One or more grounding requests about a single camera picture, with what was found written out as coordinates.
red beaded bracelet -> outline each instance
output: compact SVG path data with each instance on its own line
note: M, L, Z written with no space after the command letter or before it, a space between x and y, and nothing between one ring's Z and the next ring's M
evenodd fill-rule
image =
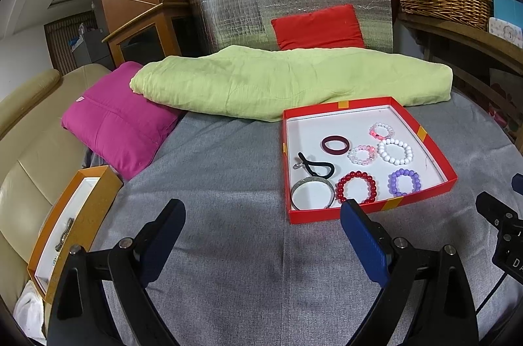
M370 176L367 172L350 172L347 173L343 178L339 180L339 182L336 184L336 198L339 200L339 202L345 202L347 199L343 196L343 189L345 187L345 184L349 182L352 178L362 178L363 180L366 180L370 187L370 195L368 199L363 200L363 203L360 204L368 204L376 201L376 181L372 179L372 176Z

orange box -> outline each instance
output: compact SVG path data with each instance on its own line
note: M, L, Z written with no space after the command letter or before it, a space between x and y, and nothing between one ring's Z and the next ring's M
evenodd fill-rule
M109 166L81 169L74 175L57 203L53 206L40 236L38 236L31 259L27 265L27 271L31 280L35 283L35 288L47 303L53 303L58 280L69 249L73 244L79 244L87 251L91 248L96 233L121 187L121 180ZM60 226L66 225L69 219L66 215L67 212L70 214L74 213L74 222L70 226L69 233L62 234L63 228L59 228L57 231L55 226L58 228L57 224ZM59 242L65 239L58 256L55 249L57 233L60 238ZM46 273L52 271L51 276L46 278L48 280L46 289L44 288L45 282L37 275L40 259L44 252L49 259L49 256L54 256L56 260L54 267L48 261L41 262L45 267L50 267Z
M299 162L298 152L302 152L310 161L334 164L336 170L329 179L334 189L339 179L350 171L365 171L373 176L378 188L377 201L361 204L365 213L389 210L446 193L452 189L458 179L456 172L427 131L392 97L355 99L291 108L283 112L282 118L285 203L290 223L339 219L341 205L335 199L331 207L319 208L324 205L323 201L320 204L314 193L308 193L307 196L300 196L303 198L300 204L309 205L309 208L304 206L304 210L296 210L292 207L292 185L299 179L310 176L304 168L293 168L294 163ZM351 148L358 145L376 146L378 140L369 134L369 129L377 122L384 122L392 126L399 134L396 139L407 142L412 146L413 151L416 150L414 159L408 166L395 166L385 162L381 156L367 166L355 165L347 159L347 153L330 155L321 149L321 140L330 135L341 135L348 139ZM407 192L406 196L394 197L390 193L388 176L400 168L409 168L419 172L422 182L421 191L411 193L405 188L406 184L403 184L403 191ZM321 182L310 182L306 185L314 184L318 185L318 188L323 185ZM345 197L354 198L358 202L362 202L367 196L367 185L363 180L352 180L344 188ZM296 190L294 199L296 199L298 191L299 189Z

gift box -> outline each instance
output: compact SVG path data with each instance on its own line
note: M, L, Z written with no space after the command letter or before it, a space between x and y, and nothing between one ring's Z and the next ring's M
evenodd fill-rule
M370 134L375 124L387 125L393 130L393 138L400 145L382 145L385 156L382 156L380 140ZM283 170L285 184L285 203L290 223L317 222L339 219L341 202L336 198L338 182L351 172L365 172L372 176L376 197L374 202L360 204L366 213L389 210L398 206L414 203L451 190L458 179L456 172L447 161L427 131L391 97L356 99L337 103L292 108L283 112ZM386 137L389 132L378 126L375 133ZM350 149L358 146L370 146L375 150L376 158L367 165L355 164L348 158L349 152L341 155L327 153L322 141L329 136L339 135L349 141ZM326 143L328 147L342 148L343 143ZM409 152L412 161L405 163ZM291 190L297 182L311 176L301 163L298 153L308 161L333 164L334 174L328 182L334 189L334 201L325 208L333 192L325 182L307 182L300 185L292 195ZM368 151L358 151L354 161L364 162L369 157ZM391 160L403 160L404 164L392 164ZM326 167L311 166L318 175L326 175ZM400 169L407 174L392 175ZM420 182L416 190L416 180ZM352 178L343 186L343 195L359 203L371 197L371 188L363 178Z
M87 251L91 248L121 187L121 180L109 166L82 169L51 209L27 266L37 291L47 303L53 303L69 249L73 244Z

folded quilt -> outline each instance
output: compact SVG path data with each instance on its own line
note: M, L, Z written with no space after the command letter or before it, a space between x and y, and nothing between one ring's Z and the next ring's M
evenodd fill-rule
M149 63L130 87L174 108L266 121L284 109L392 96L404 106L450 99L452 70L399 54L360 49L264 51L232 45L199 58Z

metal bolt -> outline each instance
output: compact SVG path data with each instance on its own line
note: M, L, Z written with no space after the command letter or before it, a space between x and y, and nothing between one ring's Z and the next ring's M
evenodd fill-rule
M121 249L128 249L132 244L132 238L130 237L125 237L125 238L122 238L119 242L118 242L118 247L121 248Z
M447 254L451 256L454 256L456 254L456 249L454 248L454 246L451 246L450 244L447 244L443 249L447 252Z
M403 237L399 236L394 239L394 245L399 249L404 249L409 246L409 242L405 240Z
M81 249L82 247L79 244L73 244L69 249L69 254L77 254Z

